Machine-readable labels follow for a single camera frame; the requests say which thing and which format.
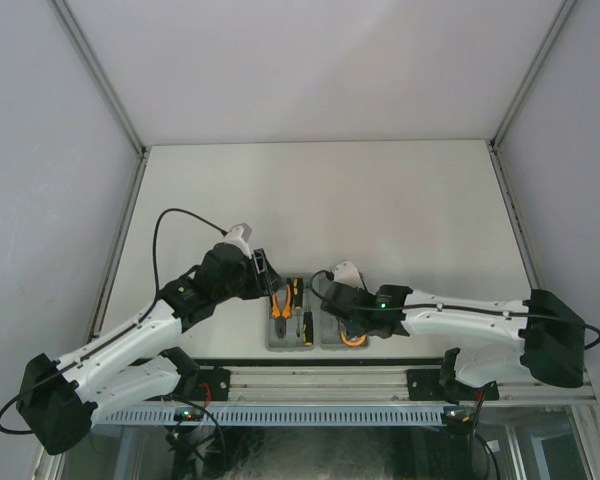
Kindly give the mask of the black yellow screwdriver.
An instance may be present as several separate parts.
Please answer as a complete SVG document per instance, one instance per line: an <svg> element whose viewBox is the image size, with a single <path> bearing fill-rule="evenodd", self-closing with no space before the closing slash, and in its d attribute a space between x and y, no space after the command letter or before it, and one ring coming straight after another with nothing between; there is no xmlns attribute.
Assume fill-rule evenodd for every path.
<svg viewBox="0 0 600 480"><path fill-rule="evenodd" d="M302 298L302 330L301 338L305 346L314 344L314 322L311 311L309 295L306 290L303 290Z"/></svg>
<svg viewBox="0 0 600 480"><path fill-rule="evenodd" d="M291 281L292 305L296 310L301 310L304 304L304 281L301 277L294 277Z"/></svg>

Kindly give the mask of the orange tape measure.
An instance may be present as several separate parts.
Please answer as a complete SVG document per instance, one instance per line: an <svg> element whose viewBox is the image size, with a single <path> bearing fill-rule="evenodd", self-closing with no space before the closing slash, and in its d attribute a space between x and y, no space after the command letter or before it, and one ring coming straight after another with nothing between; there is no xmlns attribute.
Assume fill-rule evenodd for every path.
<svg viewBox="0 0 600 480"><path fill-rule="evenodd" d="M357 348L367 343L367 335L349 337L345 332L340 333L341 342L351 348Z"/></svg>

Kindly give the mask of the orange black pliers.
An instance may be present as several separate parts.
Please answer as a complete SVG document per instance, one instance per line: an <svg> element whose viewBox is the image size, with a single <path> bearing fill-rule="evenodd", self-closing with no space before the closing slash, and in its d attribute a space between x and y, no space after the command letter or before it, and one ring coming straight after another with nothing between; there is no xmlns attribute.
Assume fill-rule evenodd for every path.
<svg viewBox="0 0 600 480"><path fill-rule="evenodd" d="M292 317L293 286L290 280L286 281L282 289L271 295L271 318L274 320L274 330L278 339L286 335L287 320Z"/></svg>

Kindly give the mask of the grey plastic tool case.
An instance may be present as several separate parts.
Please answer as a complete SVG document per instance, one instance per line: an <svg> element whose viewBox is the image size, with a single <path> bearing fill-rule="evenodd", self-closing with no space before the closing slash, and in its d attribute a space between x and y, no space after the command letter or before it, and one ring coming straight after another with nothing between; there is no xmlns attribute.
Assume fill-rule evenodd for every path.
<svg viewBox="0 0 600 480"><path fill-rule="evenodd" d="M302 330L302 309L296 310L293 308L292 317L287 320L286 335L283 339L278 339L274 330L274 320L271 318L271 296L269 297L269 308L266 317L265 330L265 348L273 352L305 352L315 348L327 351L335 350L362 350L369 346L369 338L367 343L361 347L351 348L344 345L340 339L340 333L345 332L341 322L332 315L320 309L320 300L315 297L309 289L308 276L292 276L281 281L282 289L287 280L292 281L294 277L301 277L304 281L304 290L309 295L311 311L314 322L314 344L305 346L301 338Z"/></svg>

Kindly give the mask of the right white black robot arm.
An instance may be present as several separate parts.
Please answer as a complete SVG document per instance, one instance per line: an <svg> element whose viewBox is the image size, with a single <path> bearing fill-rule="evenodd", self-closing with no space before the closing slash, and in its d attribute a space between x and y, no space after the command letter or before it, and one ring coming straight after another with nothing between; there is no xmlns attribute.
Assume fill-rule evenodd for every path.
<svg viewBox="0 0 600 480"><path fill-rule="evenodd" d="M520 372L559 388L584 383L586 323L550 291L483 302L390 284L371 293L333 281L320 300L322 310L355 337L442 335L476 341L472 348L455 346L444 354L439 385L453 399Z"/></svg>

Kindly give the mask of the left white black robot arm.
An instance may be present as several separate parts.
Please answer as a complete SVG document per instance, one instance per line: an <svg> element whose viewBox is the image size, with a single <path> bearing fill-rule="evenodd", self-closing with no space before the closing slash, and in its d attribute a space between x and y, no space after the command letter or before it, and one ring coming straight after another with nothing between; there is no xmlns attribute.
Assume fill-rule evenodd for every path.
<svg viewBox="0 0 600 480"><path fill-rule="evenodd" d="M218 305L269 297L281 283L263 250L246 256L219 243L135 317L56 359L40 354L30 360L16 409L44 450L58 455L121 409L169 394L189 399L199 376L178 338Z"/></svg>

